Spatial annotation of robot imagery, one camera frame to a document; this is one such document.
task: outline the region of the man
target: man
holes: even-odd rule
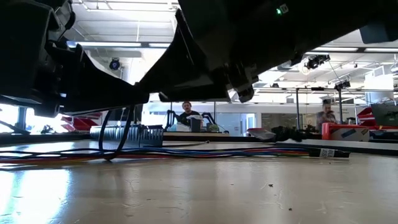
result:
[[[323,111],[317,113],[317,129],[322,133],[323,123],[336,123],[336,117],[331,110],[331,104],[328,100],[322,102]]]
[[[183,102],[182,108],[184,109],[184,113],[180,115],[181,123],[187,126],[191,126],[191,121],[187,119],[187,117],[191,115],[200,115],[200,113],[192,110],[192,104],[190,102]]]

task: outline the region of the fluorescent light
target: fluorescent light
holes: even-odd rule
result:
[[[394,49],[394,48],[366,48],[365,52],[398,52],[398,49]]]
[[[165,48],[167,48],[169,46],[170,46],[170,44],[168,44],[168,43],[151,43],[151,44],[149,44],[149,47],[165,47]]]
[[[307,52],[305,54],[309,54],[309,55],[329,55],[328,52]]]
[[[68,46],[71,48],[75,48],[77,44],[80,44],[82,47],[141,47],[141,43],[137,42],[75,42],[68,41]]]
[[[314,49],[321,52],[355,52],[357,50],[356,47],[317,47]]]
[[[170,14],[171,16],[173,15],[173,14],[175,14],[175,10],[173,9],[173,10],[162,10],[162,11],[155,11],[155,10],[148,10],[148,11],[145,11],[145,10],[138,10],[138,9],[136,9],[136,10],[133,10],[133,9],[90,9],[90,8],[88,8],[88,7],[86,7],[85,6],[85,8],[86,8],[86,10],[87,10],[87,12],[114,12],[114,13],[119,13],[119,12],[130,12],[130,13],[132,13],[132,12],[134,12],[134,13],[137,13],[137,12],[143,12],[143,13],[165,13],[165,14]]]

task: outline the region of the white table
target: white table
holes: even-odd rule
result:
[[[71,147],[96,143],[0,150]],[[395,224],[397,167],[395,157],[365,154],[349,159],[249,157],[1,167],[0,223]]]

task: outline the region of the sticker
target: sticker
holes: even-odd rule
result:
[[[286,12],[289,11],[289,8],[286,6],[286,4],[283,4],[283,5],[280,6],[280,10],[281,10],[283,13],[286,13]]]
[[[356,130],[353,128],[353,129],[350,129],[349,131],[346,131],[343,134],[341,134],[341,137],[347,138],[348,136],[355,134],[355,133],[356,133]]]
[[[368,131],[369,131],[369,129],[364,129],[364,130],[361,131],[361,133],[362,133],[363,135],[365,135],[366,133],[368,133]]]
[[[321,149],[321,153],[319,155],[319,157],[323,158],[334,157],[334,156],[335,156],[334,149]]]

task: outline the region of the ceiling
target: ceiling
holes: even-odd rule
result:
[[[67,38],[76,41],[105,42],[171,42],[174,36],[177,0],[73,0],[76,22]],[[364,45],[358,30],[328,44],[332,47],[398,47],[398,42]],[[134,58],[140,58],[145,72],[163,54],[164,49],[106,48],[90,50],[92,58],[108,66],[119,57],[122,66],[130,70]],[[310,73],[303,72],[300,63],[288,72],[271,71],[259,76],[258,87],[278,83],[280,87],[327,86],[339,78],[349,78],[351,85],[363,86],[364,74],[380,66],[391,66],[393,54],[330,53],[327,62]]]

